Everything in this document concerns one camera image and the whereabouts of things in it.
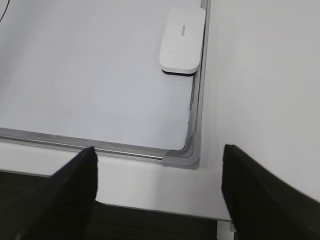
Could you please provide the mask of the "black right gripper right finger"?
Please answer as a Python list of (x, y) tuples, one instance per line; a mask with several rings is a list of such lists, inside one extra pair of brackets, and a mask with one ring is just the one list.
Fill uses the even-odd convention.
[(318, 240), (320, 204), (236, 145), (223, 150), (222, 195), (240, 240)]

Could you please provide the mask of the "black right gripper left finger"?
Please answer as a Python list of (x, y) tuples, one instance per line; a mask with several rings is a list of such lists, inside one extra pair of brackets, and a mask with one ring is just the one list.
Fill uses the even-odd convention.
[(2, 240), (82, 240), (98, 191), (94, 147), (0, 207)]

